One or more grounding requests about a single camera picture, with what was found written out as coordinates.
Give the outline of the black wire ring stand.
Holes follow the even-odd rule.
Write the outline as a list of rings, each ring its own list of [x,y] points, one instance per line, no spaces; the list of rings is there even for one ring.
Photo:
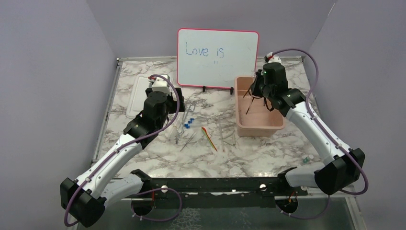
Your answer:
[[[250,86],[248,89],[247,89],[247,91],[246,91],[246,93],[244,94],[244,96],[243,97],[245,97],[247,94],[251,97],[251,102],[250,102],[250,104],[249,104],[249,106],[248,106],[248,108],[247,108],[247,110],[246,110],[246,115],[248,114],[248,112],[249,112],[249,110],[250,110],[250,108],[251,108],[251,106],[252,106],[252,104],[253,104],[253,101],[255,100],[255,99],[262,99],[263,100],[263,106],[265,106],[267,109],[268,109],[268,105],[267,105],[267,100],[266,100],[266,98],[264,98],[263,96],[255,96],[254,95],[254,93],[253,93],[253,90],[252,90],[252,87],[253,86]]]

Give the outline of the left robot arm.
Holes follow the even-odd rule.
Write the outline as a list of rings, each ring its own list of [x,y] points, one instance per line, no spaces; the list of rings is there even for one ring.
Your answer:
[[[133,194],[143,197],[150,192],[148,175],[140,171],[111,182],[130,159],[174,122],[168,120],[169,114],[177,117],[185,110],[181,88],[175,88],[173,95],[151,89],[146,92],[144,109],[127,124],[113,147],[76,179],[66,178],[61,183],[61,206],[67,227],[77,223],[90,227],[112,204]]]

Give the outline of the glass stirring rod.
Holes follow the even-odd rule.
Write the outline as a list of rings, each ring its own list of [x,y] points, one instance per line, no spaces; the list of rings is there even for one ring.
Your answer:
[[[220,136],[220,140],[221,140],[221,149],[222,149],[222,152],[225,152],[225,143],[224,143],[223,131],[222,131],[221,120],[220,120],[219,115],[217,115],[217,123],[218,123],[218,126],[219,126],[219,136]]]

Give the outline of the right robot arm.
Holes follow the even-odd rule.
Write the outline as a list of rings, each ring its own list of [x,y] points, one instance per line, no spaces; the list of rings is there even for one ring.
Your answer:
[[[322,164],[315,167],[291,168],[278,176],[277,191],[288,195],[296,187],[319,188],[332,195],[364,176],[364,152],[353,149],[332,133],[319,119],[306,96],[289,88],[285,67],[278,62],[266,63],[256,71],[252,95],[270,101],[271,109],[296,125],[317,151]]]

